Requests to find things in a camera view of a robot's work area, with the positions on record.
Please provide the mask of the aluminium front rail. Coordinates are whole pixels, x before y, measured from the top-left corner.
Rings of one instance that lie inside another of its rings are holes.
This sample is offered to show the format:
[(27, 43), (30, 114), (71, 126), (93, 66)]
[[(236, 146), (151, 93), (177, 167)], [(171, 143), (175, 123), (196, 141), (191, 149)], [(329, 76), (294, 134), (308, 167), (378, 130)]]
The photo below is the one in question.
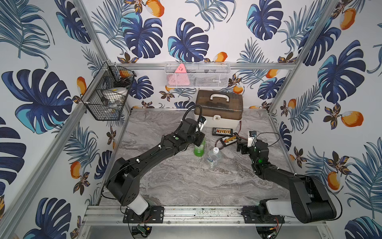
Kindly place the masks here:
[[(89, 206), (82, 219), (84, 226), (127, 226), (141, 222), (136, 216), (128, 216), (125, 208), (118, 206)], [(271, 218), (261, 222), (251, 210), (240, 206), (164, 206), (154, 209), (142, 221), (154, 226), (304, 226), (295, 218)]]

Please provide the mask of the brown lid storage box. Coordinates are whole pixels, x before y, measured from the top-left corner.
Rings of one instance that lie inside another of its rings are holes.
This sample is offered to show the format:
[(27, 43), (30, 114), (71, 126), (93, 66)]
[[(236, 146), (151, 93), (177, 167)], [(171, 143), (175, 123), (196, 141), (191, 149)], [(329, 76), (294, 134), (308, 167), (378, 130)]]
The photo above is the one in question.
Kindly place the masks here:
[(243, 96), (236, 93), (221, 93), (199, 90), (194, 109), (194, 118), (202, 115), (206, 119), (205, 127), (221, 127), (236, 129), (242, 120)]

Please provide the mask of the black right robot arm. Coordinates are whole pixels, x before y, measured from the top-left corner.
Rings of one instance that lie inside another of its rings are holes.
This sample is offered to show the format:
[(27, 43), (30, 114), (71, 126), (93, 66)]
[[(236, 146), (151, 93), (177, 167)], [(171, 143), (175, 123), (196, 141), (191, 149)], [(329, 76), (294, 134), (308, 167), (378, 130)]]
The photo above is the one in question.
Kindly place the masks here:
[(260, 217), (287, 216), (303, 224), (337, 218), (336, 208), (325, 185), (317, 178), (295, 174), (271, 164), (267, 143), (261, 140), (255, 141), (252, 146), (239, 143), (237, 151), (249, 156), (257, 177), (289, 191), (289, 200), (262, 200), (259, 206)]

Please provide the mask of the front yellow connector board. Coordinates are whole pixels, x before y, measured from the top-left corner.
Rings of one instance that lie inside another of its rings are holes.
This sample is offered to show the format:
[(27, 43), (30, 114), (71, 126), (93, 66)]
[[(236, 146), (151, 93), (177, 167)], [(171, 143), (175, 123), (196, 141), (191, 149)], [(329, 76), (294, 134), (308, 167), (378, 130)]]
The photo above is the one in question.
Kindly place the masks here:
[(222, 139), (222, 144), (225, 146), (228, 146), (228, 145), (236, 143), (238, 140), (241, 140), (241, 138), (236, 135), (227, 136)]

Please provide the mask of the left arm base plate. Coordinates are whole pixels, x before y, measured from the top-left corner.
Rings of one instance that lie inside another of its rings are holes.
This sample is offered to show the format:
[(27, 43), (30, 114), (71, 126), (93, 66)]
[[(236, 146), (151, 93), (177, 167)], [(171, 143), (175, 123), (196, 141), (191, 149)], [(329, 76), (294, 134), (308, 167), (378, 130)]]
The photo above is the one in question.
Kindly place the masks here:
[(138, 215), (130, 208), (127, 208), (124, 213), (123, 223), (162, 224), (164, 211), (165, 208), (162, 206), (149, 206), (141, 215)]

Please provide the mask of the pink triangle card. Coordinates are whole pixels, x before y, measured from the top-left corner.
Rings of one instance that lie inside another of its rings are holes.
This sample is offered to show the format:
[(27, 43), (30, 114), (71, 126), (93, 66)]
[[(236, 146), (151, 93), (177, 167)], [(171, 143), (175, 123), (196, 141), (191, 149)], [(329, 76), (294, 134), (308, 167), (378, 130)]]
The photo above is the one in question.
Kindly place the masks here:
[(184, 63), (181, 63), (175, 72), (169, 75), (168, 84), (175, 87), (190, 85), (190, 80)]

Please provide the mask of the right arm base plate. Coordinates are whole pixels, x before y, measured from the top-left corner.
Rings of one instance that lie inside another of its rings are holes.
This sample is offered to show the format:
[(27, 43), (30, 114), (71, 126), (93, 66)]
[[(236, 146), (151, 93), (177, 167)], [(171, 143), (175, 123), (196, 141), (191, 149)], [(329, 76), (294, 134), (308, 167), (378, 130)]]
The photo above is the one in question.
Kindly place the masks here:
[(282, 216), (269, 214), (268, 210), (261, 205), (243, 207), (241, 216), (245, 224), (281, 224), (285, 222)]

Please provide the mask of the green plastic bottle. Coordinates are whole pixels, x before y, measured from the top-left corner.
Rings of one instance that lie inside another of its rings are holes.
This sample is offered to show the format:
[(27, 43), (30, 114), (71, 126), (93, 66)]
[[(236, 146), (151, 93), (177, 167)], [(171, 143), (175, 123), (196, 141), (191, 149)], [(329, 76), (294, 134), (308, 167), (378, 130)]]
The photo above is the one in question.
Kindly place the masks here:
[(206, 139), (202, 141), (200, 146), (194, 146), (194, 155), (196, 157), (202, 157), (205, 153)]

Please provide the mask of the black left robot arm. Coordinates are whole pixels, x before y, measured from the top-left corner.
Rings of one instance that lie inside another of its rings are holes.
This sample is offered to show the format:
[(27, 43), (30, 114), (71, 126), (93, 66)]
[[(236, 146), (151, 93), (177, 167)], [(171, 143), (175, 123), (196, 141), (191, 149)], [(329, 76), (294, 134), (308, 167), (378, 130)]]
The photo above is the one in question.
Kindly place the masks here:
[(122, 157), (116, 160), (105, 183), (107, 190), (121, 206), (128, 207), (136, 215), (144, 214), (149, 203), (139, 193), (140, 179), (157, 164), (190, 145), (200, 146), (205, 137), (202, 129), (206, 122), (205, 117), (184, 119), (174, 132), (162, 136), (161, 141), (147, 152), (129, 160)]

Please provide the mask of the clear plastic water bottle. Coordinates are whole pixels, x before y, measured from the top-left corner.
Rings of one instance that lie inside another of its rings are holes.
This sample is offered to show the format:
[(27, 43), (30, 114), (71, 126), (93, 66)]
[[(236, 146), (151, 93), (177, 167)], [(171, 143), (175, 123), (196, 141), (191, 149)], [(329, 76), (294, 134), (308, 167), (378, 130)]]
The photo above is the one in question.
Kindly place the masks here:
[(207, 162), (209, 163), (210, 167), (215, 167), (218, 163), (218, 161), (221, 159), (221, 152), (214, 152), (213, 149), (208, 152), (207, 155)]

